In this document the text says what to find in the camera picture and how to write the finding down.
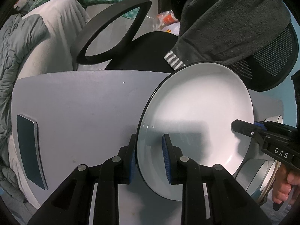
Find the person's right hand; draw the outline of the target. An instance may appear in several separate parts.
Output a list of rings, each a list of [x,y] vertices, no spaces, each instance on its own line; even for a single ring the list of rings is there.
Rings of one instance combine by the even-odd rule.
[[[272,200],[276,204],[281,204],[289,197],[292,187],[295,188],[293,196],[289,202],[290,205],[294,205],[299,196],[299,184],[300,184],[299,172],[289,171],[284,164],[280,165],[280,168],[276,172],[275,181],[273,184]]]

